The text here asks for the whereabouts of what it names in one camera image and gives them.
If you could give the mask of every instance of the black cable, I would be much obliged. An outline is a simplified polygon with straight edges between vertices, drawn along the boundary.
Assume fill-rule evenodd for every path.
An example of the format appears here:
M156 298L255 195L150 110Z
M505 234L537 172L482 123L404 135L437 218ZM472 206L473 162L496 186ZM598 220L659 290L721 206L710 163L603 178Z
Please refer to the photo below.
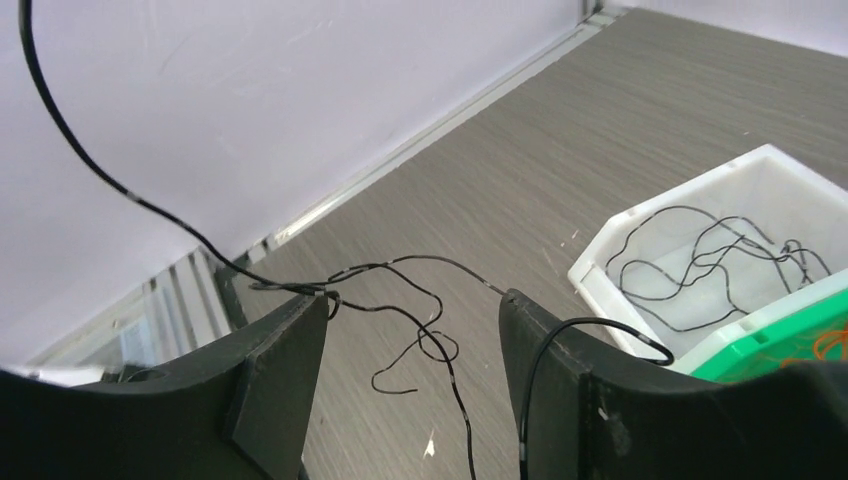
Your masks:
M542 360L542 355L544 355L545 351L554 341L557 335L559 335L563 330L573 327L575 325L602 325L605 327L612 327L618 330L622 330L624 332L629 333L636 337L639 341L648 345L649 347L659 351L666 358L662 360L643 358L646 362L653 363L654 365L659 365L661 367L666 367L674 363L674 355L671 353L671 350L666 348L663 344L653 340L652 338L639 333L635 328L623 324L621 322L616 322L615 320L607 320L605 318L572 318L570 320L566 320L561 324L557 325L556 328L548 332L545 335L545 338L542 340L542 343L536 348L536 352L533 354L533 360L530 363L530 370L527 374L527 385L524 387L524 400L521 403L521 416L519 417L518 422L518 468L520 473L521 480L529 480L528 471L527 471L527 461L529 457L529 449L527 448L527 428L530 421L530 400L533 394L533 380L536 378L536 370L539 369L539 363Z
M486 285L488 288L490 288L494 292L499 293L500 295L503 295L503 293L504 293L503 290L501 290L497 287L494 287L488 281L483 279L480 275L476 274L474 271L472 271L468 267L460 264L459 262L456 262L454 260L451 260L451 259L448 259L448 258L445 258L445 257L436 256L436 255L408 255L408 256L405 256L405 257L400 257L399 259L395 259L391 262L386 262L386 265L362 267L361 269L357 269L357 271L354 275L346 276L344 278L333 278L334 276L331 276L326 282L313 282L313 283L282 283L282 282L277 282L277 281L265 278L261 275L255 274L253 272L250 272L249 270L247 270L245 268L239 267L238 265L236 265L235 263L230 261L227 257L225 257L217 248L215 248L215 245L209 239L207 239L203 234L201 234L194 227L192 227L188 223L184 222L182 219L180 219L176 215L165 210L164 208L161 208L161 207L159 207L159 206L157 206L157 205L155 205L151 202L148 202L147 200L143 199L141 196L132 192L129 188L124 186L117 179L115 179L114 177L109 175L102 167L100 167L100 165L97 162L94 161L94 159L91 158L91 156L88 154L88 152L86 152L86 150L80 144L79 140L76 138L76 136L74 135L70 126L65 121L64 117L62 116L61 112L59 111L59 108L56 105L55 100L53 99L53 95L50 93L50 89L47 86L47 82L46 82L46 80L44 78L44 74L41 70L41 65L40 65L39 60L38 60L38 52L37 52L36 47L35 47L35 40L34 40L33 32L32 32L32 0L19 0L19 2L18 2L18 14L19 14L19 16L18 16L18 27L19 27L19 30L20 30L21 45L22 45L23 51L24 51L24 58L26 60L27 68L29 69L30 75L32 77L33 84L35 85L36 90L38 91L39 97L41 98L42 102L44 103L45 108L47 109L48 113L50 114L50 117L53 119L57 128L62 133L62 136L65 138L65 140L68 142L68 144L74 150L74 152L79 156L79 158L83 161L83 163L95 175L97 175L97 177L100 178L100 180L102 180L103 182L108 184L110 187L112 187L112 189L114 189L115 191L117 191L118 193L123 195L128 200L136 203L137 205L141 206L142 208L144 208L148 211L151 211L151 212L165 218L166 220L170 221L171 223L174 223L175 225L182 228L184 231L189 233L192 237L197 239L204 247L206 247L206 249L209 251L209 253L212 254L215 258L217 258L221 263L223 263L227 267L231 268L232 270L234 270L234 271L236 271L236 272L238 272L238 273L240 273L240 274L242 274L242 275L244 275L248 278L251 278L251 279L255 280L256 282L258 282L258 284L252 285L252 287L255 288L255 289L258 289L258 290L263 290L263 289L264 290L284 290L284 291L288 291L288 292L291 292L291 293L295 293L295 294L299 294L299 295L307 295L307 296L326 296L329 299L333 300L333 303L334 303L333 309L329 314L329 319L332 319L338 313L339 308L342 305L347 306L349 308L352 308L354 310L360 310L360 311L364 311L364 312L395 311L395 312L402 314L407 319L411 320L418 327L418 332L419 332L418 336L419 337L418 337L417 343L419 345L421 345L422 351L427 353L426 350L423 349L423 345L421 344L421 339L423 338L423 337L421 337L422 333L423 333L424 336L426 336L428 339L430 339L433 342L434 345L436 345L437 349L439 350L439 353L441 353L441 356L442 356L442 359L439 359L439 361L442 361L443 363L445 363L445 365L447 366L448 372L450 373L450 382L451 382L451 388L453 390L454 398L455 398L456 403L459 406L459 409L462 413L463 420L465 421L466 438L467 438L467 446L468 446L468 450L467 450L468 467L469 467L469 472L471 474L471 479L476 480L477 475L476 475L475 468L474 468L471 422L469 420L468 412L465 408L465 404L462 401L462 397L459 393L459 388L457 387L457 384L456 384L456 375L455 375L453 364L452 364L452 360L454 358L456 358L456 354L454 356L449 355L447 350L445 350L444 346L441 344L441 342L439 342L439 340L436 338L436 336L433 334L433 332L431 332L429 329L427 329L427 325L420 322L417 318L415 318L414 315L410 314L406 310L404 310L400 307L394 306L394 305L380 305L380 306L377 306L377 307L365 307L365 306L362 306L362 305L358 305L356 303L352 303L352 302L342 300L339 292L337 292L335 290L327 290L326 286L344 281L344 280L350 278L351 276L354 276L354 275L359 274L359 273L363 273L364 271L368 271L368 270L373 269L373 268L385 267L390 263L397 263L397 262L400 262L400 261L411 260L411 259L429 259L429 260L437 260L437 261L445 262L445 263L453 265L456 268L459 268L460 270L471 275L472 277L474 277L475 279L477 279L478 281L480 281L481 283ZM417 289L422 290L425 293L429 293L426 290L420 288L420 286L415 285L413 282L411 282L411 280L407 279L407 281L411 285L415 286ZM446 335L444 335L440 332L439 332L439 334L442 335L444 338L449 339L451 342L454 343L454 345L456 345L456 342L454 342L453 339L450 339L450 337L447 337ZM431 355L429 353L427 353L427 355L430 356L431 358L435 359L435 357L433 355Z
M711 213L707 212L706 210L703 210L703 209L700 209L700 208L697 208L697 207L690 207L688 205L671 205L671 206L668 206L668 207L661 208L661 209L657 210L656 212L652 213L650 216L648 216L647 218L642 220L642 222L640 222L639 225L637 225L635 228L633 228L627 234L627 236L625 237L625 240L624 240L624 244L621 247L621 249L618 250L615 254L613 254L607 260L607 262L605 264L604 271L607 274L607 276L609 276L609 266L610 266L610 264L613 262L613 260L618 258L620 255L622 255L627 250L627 247L629 246L631 237L639 229L641 229L648 222L650 222L651 220L656 218L658 215L660 215L660 214L662 214L666 211L669 211L669 210L678 210L678 209L693 211L693 212L699 213L699 214L704 215L704 216L713 220L713 224L710 225L709 227L707 227L706 229L704 229L698 235L697 239L695 240L695 243L692 246L692 251L690 253L690 262L686 266L686 269L684 271L682 279L678 281L671 274L669 274L667 271L665 271L663 268L659 267L658 265L656 265L652 262L646 261L646 260L641 260L641 259L635 259L635 260L630 260L630 261L626 262L621 267L621 269L619 270L619 275L618 275L619 290L622 292L622 294L625 295L625 297L628 299L628 301L630 301L630 303L633 304L634 307L650 314L652 317L656 318L660 323L662 323L663 325L665 325L667 328L669 328L670 330L672 330L674 332L678 332L678 333L691 332L691 331L694 331L694 330L706 328L706 327L721 323L724 320L726 320L730 315L732 315L733 313L736 313L736 312L740 312L743 315L747 315L749 313L747 310L740 308L731 298L731 294L730 294L730 274L729 274L727 268L724 267L723 265L721 265L721 262L727 257L727 254L730 251L739 251L739 252L745 253L746 255L749 255L751 257L772 262L772 264L774 265L774 267L777 271L778 276L780 277L781 282L783 283L784 288L786 289L786 292L790 293L790 294L793 293L794 290L789 285L789 281L786 278L786 274L783 272L783 269L780 266L781 263L785 263L785 262L791 260L800 269L800 271L802 273L802 279L801 279L801 284L799 285L799 288L803 287L805 284L812 284L813 283L813 279L810 277L810 270L809 270L808 265L807 265L806 257L804 256L805 252L810 253L812 256L814 256L818 260L819 264L821 265L822 269L827 273L827 275L831 274L830 268L825 264L825 262L822 260L822 258L817 253L812 252L807 248L803 248L803 246L801 245L801 242L796 240L796 239L787 240L784 243L784 246L780 251L781 255L775 256L774 254L772 254L769 251L769 249L764 247L761 243L759 243L755 240L752 240L750 237L740 233L739 231L737 231L733 227L730 227L730 226L725 224L726 222L731 221L731 220L743 221L743 222L747 223L751 228L753 228L753 230L760 237L762 237L767 244L774 246L775 242L772 241L756 223L754 223L752 220L750 220L747 217L734 215L734 216L728 216L728 217L718 219L717 217L715 217ZM700 245L701 240L706 236L707 233L709 233L711 230L715 229L716 227L722 227L725 230L728 230L729 232L733 233L737 237L736 240L734 242L732 242L731 244L726 245L724 247L720 247L720 248L718 248L718 249L716 249L712 252L698 254L697 253L698 246ZM797 248L794 248L794 249L791 248L791 245L793 243L795 245L797 245ZM744 245L745 247L753 248L753 249L756 250L756 252L752 252L752 251L747 250L746 248L742 248L742 246L740 246L740 244ZM699 263L700 259L714 255L714 254L717 254L717 253L721 253L718 260L715 260L713 262L706 263L706 264ZM800 254L800 256L801 256L800 261L797 258L795 258L795 256L794 256L795 253ZM671 293L669 295L665 295L665 296L660 296L660 297L648 297L648 296L645 296L645 295L638 295L636 293L628 291L624 287L623 277L624 277L624 272L629 267L631 267L633 265L644 265L648 268L651 268L651 269L659 272L663 277L665 277L666 280L668 280L672 284L676 285L677 288L675 289L675 291L673 293ZM689 277L689 273L690 273L690 271L692 270L693 267L708 268L709 270L706 273L701 274L698 277L694 278L693 280L687 281L687 279ZM676 327L672 326L670 324L670 322L665 320L658 313L654 312L653 310L647 308L645 305L642 305L642 304L640 304L640 303L638 303L634 300L634 299L639 299L639 300L644 300L644 301L666 301L666 300L670 300L670 299L676 297L678 294L680 294L682 292L683 288L691 287L692 285L697 283L699 280L712 275L716 270L720 271L724 275L725 296L726 296L728 303L732 307L725 315L723 315L719 319L707 321L707 322L701 323L697 326L688 327L688 328L685 328L685 329L676 328Z

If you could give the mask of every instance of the white plastic bin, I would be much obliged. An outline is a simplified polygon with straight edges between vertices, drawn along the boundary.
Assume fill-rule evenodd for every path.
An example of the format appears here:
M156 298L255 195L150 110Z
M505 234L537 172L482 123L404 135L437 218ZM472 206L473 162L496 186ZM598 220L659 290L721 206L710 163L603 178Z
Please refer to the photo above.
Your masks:
M675 290L674 284L656 270L642 264L627 265L631 260L645 260L678 280L684 276L693 245L715 222L685 209L667 210L648 220L655 212L671 206L695 207L718 218L747 217L774 242L761 242L773 255L781 255L786 240L797 239L803 247L817 252L835 274L848 267L848 193L777 148L764 145L607 221L569 270L568 278L596 315L631 325L671 349L677 359L671 367L674 370L690 373L717 353L727 338L762 328L848 287L848 274L820 282L827 274L808 255L810 275L816 283L789 294L774 262L734 251L721 264L728 271L731 298L748 315L736 312L709 327L675 332L635 307L618 288L622 281L625 290L650 297L666 296ZM607 267L607 262L621 251L628 234L646 220L630 236L626 250ZM726 225L750 238L759 238L742 220ZM727 229L713 228L700 239L698 252L715 250L737 238ZM784 271L787 284L793 289L799 287L801 270ZM696 276L690 273L688 278ZM727 314L731 309L727 291L724 277L714 272L670 300L641 303L666 323L685 329ZM736 325L737 330L722 339L716 331L727 325ZM615 329L610 329L610 333L619 347L630 354L660 357L626 333Z

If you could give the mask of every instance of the green plastic bin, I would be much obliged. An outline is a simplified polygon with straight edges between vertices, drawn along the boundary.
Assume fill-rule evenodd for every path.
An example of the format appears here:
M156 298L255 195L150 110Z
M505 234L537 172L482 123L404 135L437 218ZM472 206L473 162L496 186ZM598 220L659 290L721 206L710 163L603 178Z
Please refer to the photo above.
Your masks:
M692 376L735 383L777 370L787 358L819 361L813 345L822 335L837 330L848 330L848 290L731 343L692 372ZM840 360L843 348L844 343L834 346L825 358Z

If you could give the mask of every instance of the gray wood-grain table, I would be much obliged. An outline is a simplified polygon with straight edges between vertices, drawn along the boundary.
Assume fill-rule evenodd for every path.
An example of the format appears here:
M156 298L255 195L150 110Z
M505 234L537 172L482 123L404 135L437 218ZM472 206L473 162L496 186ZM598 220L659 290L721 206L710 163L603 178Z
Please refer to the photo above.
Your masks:
M848 60L633 11L255 266L288 281L408 253L459 260L554 314L590 313L565 277L609 218L764 143L848 185ZM480 479L517 478L499 298L447 265L399 267L442 295ZM286 296L237 287L248 319ZM341 286L426 319L427 298L385 272ZM329 327L306 464L314 480L468 478L444 365L420 352L370 387L415 338L393 313L343 310ZM432 433L433 457L424 456Z

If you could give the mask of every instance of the white debris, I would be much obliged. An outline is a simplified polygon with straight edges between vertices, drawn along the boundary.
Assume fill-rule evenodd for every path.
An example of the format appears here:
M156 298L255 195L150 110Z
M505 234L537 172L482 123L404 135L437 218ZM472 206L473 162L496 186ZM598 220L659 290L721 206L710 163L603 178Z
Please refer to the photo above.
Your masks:
M427 449L424 450L424 456L421 457L422 459L427 458L427 455L430 455L432 457L433 455L436 454L436 446L433 445L433 434L434 433L436 433L435 429L430 430L430 440L427 442Z

